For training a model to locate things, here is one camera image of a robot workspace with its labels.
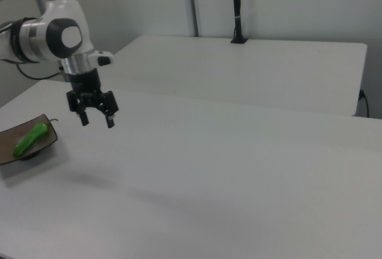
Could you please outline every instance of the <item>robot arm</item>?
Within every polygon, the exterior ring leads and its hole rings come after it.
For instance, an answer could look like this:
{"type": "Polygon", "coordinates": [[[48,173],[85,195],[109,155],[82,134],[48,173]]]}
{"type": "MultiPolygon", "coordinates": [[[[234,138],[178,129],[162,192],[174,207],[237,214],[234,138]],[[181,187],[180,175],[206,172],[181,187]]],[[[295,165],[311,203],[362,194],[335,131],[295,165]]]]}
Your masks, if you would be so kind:
{"type": "Polygon", "coordinates": [[[69,108],[87,125],[86,107],[95,107],[114,126],[118,106],[113,92],[102,93],[97,67],[113,63],[113,54],[95,51],[84,13],[76,0],[52,0],[41,18],[23,18],[0,26],[0,60],[38,63],[60,60],[73,90],[69,108]]]}

